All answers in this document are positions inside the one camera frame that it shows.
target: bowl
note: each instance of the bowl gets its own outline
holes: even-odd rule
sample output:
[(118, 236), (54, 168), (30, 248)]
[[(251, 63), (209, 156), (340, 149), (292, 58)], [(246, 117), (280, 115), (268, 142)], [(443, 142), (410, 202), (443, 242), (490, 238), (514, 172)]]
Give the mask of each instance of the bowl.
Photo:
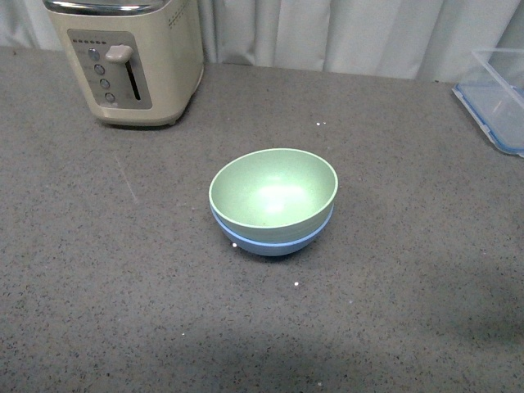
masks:
[(220, 220), (219, 216), (216, 214), (215, 210), (212, 207), (211, 207), (211, 212), (213, 213), (213, 216), (215, 217), (217, 223), (219, 223), (220, 227), (222, 228), (222, 231), (224, 232), (224, 234), (228, 237), (228, 239), (231, 242), (233, 242), (233, 244), (236, 244), (243, 250), (249, 251), (257, 255), (282, 256), (282, 255), (288, 255), (298, 250), (301, 250), (302, 248), (310, 244), (320, 234), (320, 232), (322, 232), (324, 227), (328, 224), (328, 221), (331, 218), (332, 213), (333, 213), (333, 207), (329, 210), (326, 220), (322, 223), (322, 225), (320, 225), (320, 227), (315, 229), (312, 233), (310, 233), (306, 237), (295, 240), (293, 242), (286, 242), (286, 243), (263, 243), (263, 242), (255, 242), (254, 240), (251, 240), (251, 239), (246, 239), (245, 237), (237, 235), (235, 232), (229, 229)]
[(224, 166), (213, 178), (214, 213), (237, 236), (261, 243), (287, 243), (317, 230), (333, 207), (335, 170), (307, 151), (255, 151)]

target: bowl rim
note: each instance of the bowl rim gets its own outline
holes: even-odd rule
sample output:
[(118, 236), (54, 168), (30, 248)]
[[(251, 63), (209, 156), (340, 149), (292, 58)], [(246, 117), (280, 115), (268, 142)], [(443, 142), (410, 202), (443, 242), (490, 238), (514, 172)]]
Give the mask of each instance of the bowl rim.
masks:
[[(297, 220), (297, 221), (294, 221), (292, 223), (289, 223), (289, 224), (283, 224), (283, 225), (274, 225), (274, 226), (265, 226), (265, 225), (252, 225), (252, 224), (245, 224), (245, 223), (241, 223), (239, 221), (236, 221), (234, 219), (230, 219), (227, 215), (225, 215), (224, 213), (222, 213), (220, 211), (220, 209), (216, 206), (215, 202), (213, 201), (213, 197), (212, 197), (212, 192), (213, 192), (213, 186), (215, 185), (215, 181), (216, 179), (228, 168), (230, 167), (231, 165), (235, 164), (237, 161), (240, 161), (242, 159), (245, 159), (247, 158), (248, 156), (254, 156), (256, 154), (261, 154), (261, 153), (265, 153), (265, 152), (268, 152), (268, 151), (296, 151), (296, 152), (299, 152), (301, 154), (306, 154), (306, 155), (309, 155), (309, 156), (312, 156), (314, 157), (315, 159), (317, 160), (320, 160), (322, 161), (331, 171), (332, 175), (333, 175), (333, 178), (335, 179), (335, 187), (333, 188), (333, 192), (331, 194), (331, 196), (327, 199), (327, 202), (324, 203), (319, 209), (317, 209), (313, 214), (309, 215), (308, 217), (304, 218), (304, 219), (300, 219), (300, 220)], [(209, 188), (209, 200), (210, 200), (210, 204), (211, 206), (213, 207), (213, 209), (215, 210), (216, 214), (221, 217), (222, 219), (226, 220), (227, 222), (231, 223), (231, 224), (235, 224), (235, 225), (238, 225), (240, 227), (243, 227), (243, 228), (250, 228), (250, 229), (261, 229), (261, 230), (272, 230), (272, 229), (279, 229), (279, 228), (287, 228), (287, 227), (291, 227), (293, 225), (297, 225), (297, 224), (300, 224), (300, 223), (303, 223), (305, 221), (307, 221), (308, 219), (311, 219), (313, 218), (314, 216), (318, 215), (320, 212), (324, 211), (326, 208), (328, 208), (332, 203), (333, 203), (333, 200), (335, 199), (335, 195), (337, 194), (337, 191), (338, 191), (338, 176), (337, 176), (337, 172), (335, 171), (335, 169), (332, 167), (331, 164), (329, 164), (326, 160), (324, 160), (321, 156), (317, 156), (316, 154), (314, 153), (311, 153), (310, 151), (305, 151), (305, 150), (300, 150), (300, 149), (295, 149), (295, 148), (290, 148), (290, 147), (275, 147), (275, 148), (271, 148), (271, 149), (264, 149), (264, 150), (257, 150), (257, 151), (253, 151), (251, 153), (248, 153), (248, 154), (245, 154), (244, 156), (240, 156), (238, 158), (236, 158), (235, 160), (229, 162), (228, 164), (226, 164), (221, 170), (219, 170), (219, 172), (213, 177), (213, 180), (211, 181), (211, 184), (210, 184), (210, 188)]]

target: white curtain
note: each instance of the white curtain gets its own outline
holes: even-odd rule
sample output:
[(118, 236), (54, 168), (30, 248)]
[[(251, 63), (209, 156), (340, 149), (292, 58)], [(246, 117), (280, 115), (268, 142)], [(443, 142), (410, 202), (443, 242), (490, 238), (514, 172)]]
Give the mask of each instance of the white curtain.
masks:
[[(476, 48), (524, 48), (520, 0), (198, 0), (210, 62), (459, 80)], [(40, 0), (0, 1), (0, 45), (59, 50)]]

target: cream toaster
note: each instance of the cream toaster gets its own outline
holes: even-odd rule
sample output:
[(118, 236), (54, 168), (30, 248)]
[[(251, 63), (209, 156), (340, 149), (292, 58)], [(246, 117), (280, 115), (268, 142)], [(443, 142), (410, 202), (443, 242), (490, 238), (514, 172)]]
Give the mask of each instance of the cream toaster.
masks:
[(91, 112), (173, 124), (200, 83), (197, 0), (43, 0)]

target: toaster control panel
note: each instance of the toaster control panel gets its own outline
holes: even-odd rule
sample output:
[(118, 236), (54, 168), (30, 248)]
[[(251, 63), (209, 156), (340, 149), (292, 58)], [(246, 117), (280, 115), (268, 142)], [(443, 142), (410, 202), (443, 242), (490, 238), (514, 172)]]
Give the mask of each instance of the toaster control panel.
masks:
[(98, 105), (150, 109), (151, 96), (137, 44), (129, 31), (67, 31)]

